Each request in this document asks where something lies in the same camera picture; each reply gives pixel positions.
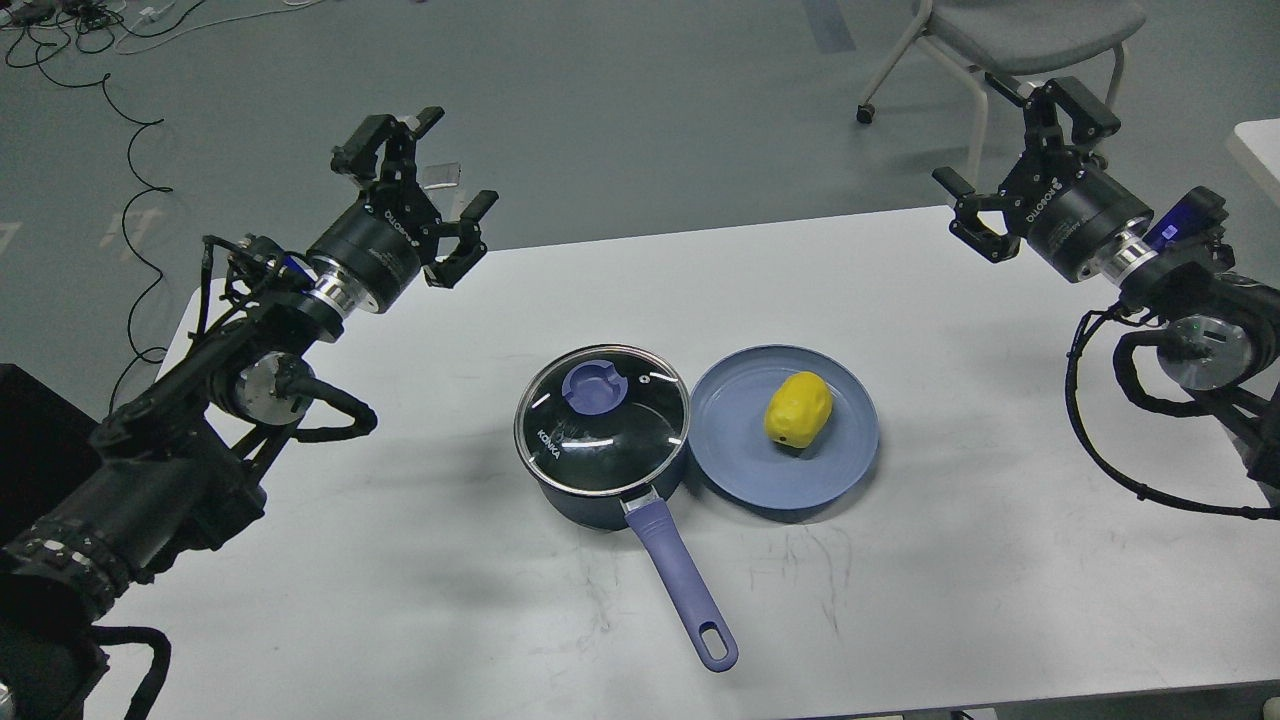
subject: plate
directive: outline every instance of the plate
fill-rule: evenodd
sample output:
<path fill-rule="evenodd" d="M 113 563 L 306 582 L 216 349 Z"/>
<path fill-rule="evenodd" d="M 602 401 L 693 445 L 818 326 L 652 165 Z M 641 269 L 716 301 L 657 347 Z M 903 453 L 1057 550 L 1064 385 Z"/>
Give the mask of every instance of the plate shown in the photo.
<path fill-rule="evenodd" d="M 804 448 L 764 434 L 764 410 L 782 382 L 810 370 L 831 389 L 831 419 Z M 879 448 L 876 407 L 858 378 L 831 357 L 791 345 L 749 347 L 724 357 L 692 395 L 689 446 L 722 491 L 765 510 L 832 502 L 867 474 Z"/>

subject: white table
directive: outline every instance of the white table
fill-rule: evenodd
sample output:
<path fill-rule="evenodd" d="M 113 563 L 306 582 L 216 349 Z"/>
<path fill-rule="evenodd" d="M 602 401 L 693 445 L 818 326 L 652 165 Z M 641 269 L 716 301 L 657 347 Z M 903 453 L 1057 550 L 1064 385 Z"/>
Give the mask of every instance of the white table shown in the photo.
<path fill-rule="evenodd" d="M 1244 165 L 1262 190 L 1280 205 L 1280 118 L 1249 120 L 1235 126 L 1226 138 L 1231 155 Z"/>
<path fill-rule="evenodd" d="M 1138 502 L 1068 427 L 1064 352 L 1115 290 L 1030 251 L 991 266 L 948 217 L 494 252 L 454 291 L 353 316 L 307 357 L 378 430 L 291 446 L 264 520 L 108 616 L 174 642 L 155 716 L 765 719 L 1280 678 L 1280 524 Z M 1216 423 L 1128 405 L 1114 337 L 1082 380 L 1103 454 L 1260 503 Z M 672 497 L 741 648 L 727 673 L 701 667 L 639 541 L 563 519 L 516 457 L 526 383 L 596 342 L 658 352 L 690 386 L 739 348 L 801 345 L 877 404 L 874 474 L 808 523 L 696 483 Z M 114 660 L 90 716 L 120 715 L 146 653 Z"/>

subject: robotic arm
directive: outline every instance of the robotic arm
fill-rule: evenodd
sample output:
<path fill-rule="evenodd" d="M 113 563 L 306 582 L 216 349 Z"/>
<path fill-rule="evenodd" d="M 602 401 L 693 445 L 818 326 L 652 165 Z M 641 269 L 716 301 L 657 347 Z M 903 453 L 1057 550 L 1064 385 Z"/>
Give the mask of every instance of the robotic arm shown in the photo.
<path fill-rule="evenodd" d="M 479 223 L 498 195 L 480 192 L 457 222 L 444 222 L 416 179 L 416 142 L 443 115 L 428 108 L 412 126 L 371 115 L 334 149 L 334 172 L 360 196 L 305 256 L 265 237 L 205 238 L 189 352 L 93 430 L 101 468 L 0 552 L 0 720 L 79 717 L 106 671 L 101 647 L 120 642 L 157 651 L 129 711 L 145 717 L 164 682 L 168 642 L 155 630 L 92 624 L 180 552 L 218 550 L 261 518 L 260 482 L 291 438 L 374 429 L 374 411 L 315 378 L 302 355 L 316 341 L 334 342 L 356 307 L 385 313 L 420 269 L 429 284 L 451 288 L 484 256 Z M 445 258 L 436 256 L 442 238 L 458 240 Z M 228 251 L 232 307 L 206 327 L 214 247 Z M 351 424 L 300 428 L 315 400 Z M 252 429 L 224 443 L 205 420 L 210 404 Z"/>
<path fill-rule="evenodd" d="M 979 195 L 951 168 L 933 178 L 955 197 L 952 234 L 992 263 L 1018 255 L 1025 240 L 1068 282 L 1101 274 L 1120 288 L 1107 311 L 1082 319 L 1068 355 L 1068 413 L 1082 443 L 1098 465 L 1142 500 L 1185 510 L 1280 519 L 1280 509 L 1220 507 L 1155 491 L 1123 475 L 1097 455 L 1075 405 L 1079 355 L 1101 323 L 1125 320 L 1146 310 L 1156 329 L 1128 333 L 1112 363 L 1125 396 L 1139 407 L 1178 418 L 1212 415 L 1243 446 L 1248 477 L 1280 488 L 1280 387 L 1260 397 L 1240 387 L 1276 360 L 1280 292 L 1231 270 L 1235 256 L 1222 242 L 1224 200 L 1204 187 L 1188 192 L 1160 220 L 1106 173 L 1094 152 L 1098 141 L 1120 129 L 1120 120 L 1075 78 L 1051 79 L 1029 96 L 1011 78 L 987 82 L 1023 109 L 1025 149 L 997 192 Z M 1070 143 L 1057 110 L 1071 119 Z M 1000 211 L 1006 232 L 978 214 Z M 1097 318 L 1093 325 L 1089 319 Z M 1155 347 L 1160 365 L 1190 397 L 1185 402 L 1148 395 L 1133 354 Z"/>

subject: chair leg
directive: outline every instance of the chair leg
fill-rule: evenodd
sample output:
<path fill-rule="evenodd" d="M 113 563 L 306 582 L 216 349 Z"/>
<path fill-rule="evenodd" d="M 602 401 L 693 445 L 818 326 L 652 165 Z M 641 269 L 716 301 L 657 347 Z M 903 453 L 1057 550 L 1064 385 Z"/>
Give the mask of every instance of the chair leg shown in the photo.
<path fill-rule="evenodd" d="M 1115 110 L 1116 108 L 1116 95 L 1120 94 L 1120 78 L 1124 77 L 1124 60 L 1128 54 L 1128 49 L 1124 42 L 1116 45 L 1111 49 L 1111 53 L 1116 58 L 1115 67 L 1111 69 L 1111 85 L 1107 86 L 1107 108 Z"/>
<path fill-rule="evenodd" d="M 973 94 L 973 129 L 969 132 L 969 164 L 965 168 L 965 179 L 978 187 L 978 161 L 982 158 L 982 143 L 987 138 L 987 91 L 973 77 L 969 68 L 952 60 L 932 37 L 922 37 L 918 42 L 922 50 L 937 60 L 952 77 L 968 86 Z"/>
<path fill-rule="evenodd" d="M 859 96 L 858 100 L 859 105 L 865 105 L 870 102 L 872 95 L 876 95 L 876 91 L 879 90 L 881 83 L 884 82 L 884 78 L 888 77 L 888 73 L 893 69 L 893 65 L 896 65 L 897 61 L 902 59 L 902 55 L 906 53 L 906 49 L 911 46 L 911 42 L 915 41 L 915 38 L 919 37 L 922 32 L 924 32 L 924 23 L 928 22 L 929 14 L 932 12 L 933 12 L 933 3 L 920 4 L 920 12 L 916 13 L 914 18 L 911 18 L 911 24 L 906 26 L 906 32 L 904 32 L 902 36 L 897 38 L 897 42 L 893 45 L 893 50 L 891 50 L 888 58 L 884 59 L 884 64 L 882 64 L 879 70 L 876 72 L 876 76 L 872 77 L 872 81 L 867 83 L 867 90 L 864 90 L 861 96 Z"/>

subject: lemon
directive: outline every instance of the lemon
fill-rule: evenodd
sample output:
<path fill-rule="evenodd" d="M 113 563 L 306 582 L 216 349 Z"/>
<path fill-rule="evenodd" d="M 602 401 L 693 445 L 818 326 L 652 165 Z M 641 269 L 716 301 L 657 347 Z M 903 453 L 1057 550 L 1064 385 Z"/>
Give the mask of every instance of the lemon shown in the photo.
<path fill-rule="evenodd" d="M 831 418 L 831 389 L 817 373 L 787 378 L 764 411 L 764 434 L 773 442 L 805 448 Z"/>

